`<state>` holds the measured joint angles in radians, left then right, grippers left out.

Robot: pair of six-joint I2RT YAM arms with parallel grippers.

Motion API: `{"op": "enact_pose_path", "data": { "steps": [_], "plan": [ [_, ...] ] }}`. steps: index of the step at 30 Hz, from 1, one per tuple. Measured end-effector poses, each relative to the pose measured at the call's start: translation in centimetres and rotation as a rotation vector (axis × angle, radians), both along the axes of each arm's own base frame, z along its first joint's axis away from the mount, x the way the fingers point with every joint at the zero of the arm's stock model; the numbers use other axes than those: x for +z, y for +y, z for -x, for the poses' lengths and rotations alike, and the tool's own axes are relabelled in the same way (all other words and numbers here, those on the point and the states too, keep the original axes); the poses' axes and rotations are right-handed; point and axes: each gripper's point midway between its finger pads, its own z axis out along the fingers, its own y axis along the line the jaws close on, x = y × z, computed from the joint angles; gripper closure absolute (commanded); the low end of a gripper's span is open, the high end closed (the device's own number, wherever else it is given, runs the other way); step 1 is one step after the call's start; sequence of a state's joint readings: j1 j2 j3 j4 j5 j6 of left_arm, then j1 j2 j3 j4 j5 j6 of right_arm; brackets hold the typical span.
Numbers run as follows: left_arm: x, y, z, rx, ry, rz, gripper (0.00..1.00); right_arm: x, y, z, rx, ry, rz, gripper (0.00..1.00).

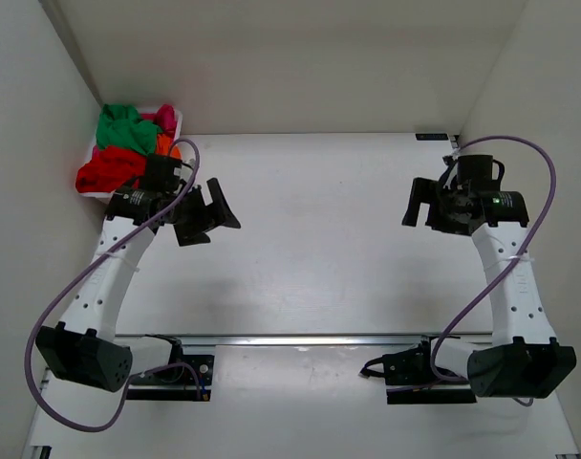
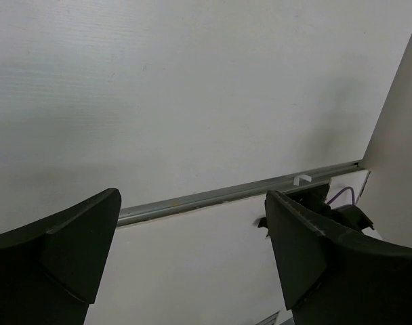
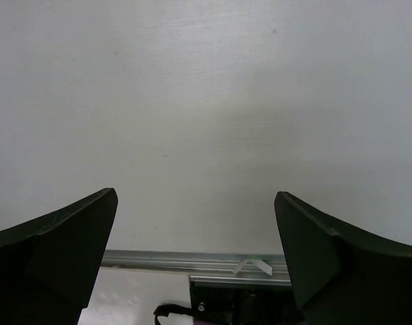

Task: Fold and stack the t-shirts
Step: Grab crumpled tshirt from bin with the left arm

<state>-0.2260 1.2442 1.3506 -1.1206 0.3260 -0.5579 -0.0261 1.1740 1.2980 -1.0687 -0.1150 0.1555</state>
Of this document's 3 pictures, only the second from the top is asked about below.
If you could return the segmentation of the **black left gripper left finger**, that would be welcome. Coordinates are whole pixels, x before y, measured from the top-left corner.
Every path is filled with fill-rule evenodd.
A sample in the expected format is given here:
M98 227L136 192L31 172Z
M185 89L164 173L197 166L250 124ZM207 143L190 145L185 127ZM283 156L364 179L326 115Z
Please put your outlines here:
M111 188L0 234L0 324L83 324L120 210Z

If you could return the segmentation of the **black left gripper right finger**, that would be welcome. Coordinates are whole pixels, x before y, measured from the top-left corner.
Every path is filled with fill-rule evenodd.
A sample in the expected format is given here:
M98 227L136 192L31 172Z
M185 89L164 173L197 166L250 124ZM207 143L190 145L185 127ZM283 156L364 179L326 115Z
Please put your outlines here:
M364 233L354 205L269 191L266 223L296 324L412 324L412 248Z

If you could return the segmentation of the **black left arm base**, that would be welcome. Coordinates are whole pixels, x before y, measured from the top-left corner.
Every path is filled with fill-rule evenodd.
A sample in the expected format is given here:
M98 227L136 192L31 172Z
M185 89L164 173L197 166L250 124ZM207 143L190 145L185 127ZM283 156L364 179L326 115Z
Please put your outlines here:
M353 230L359 232L363 232L365 229L375 230L372 220L356 206L356 193L352 186L345 186L334 196L327 198L330 187L330 185L324 184L298 190L287 196L303 207ZM347 192L350 194L350 203L345 202L334 207L333 204Z

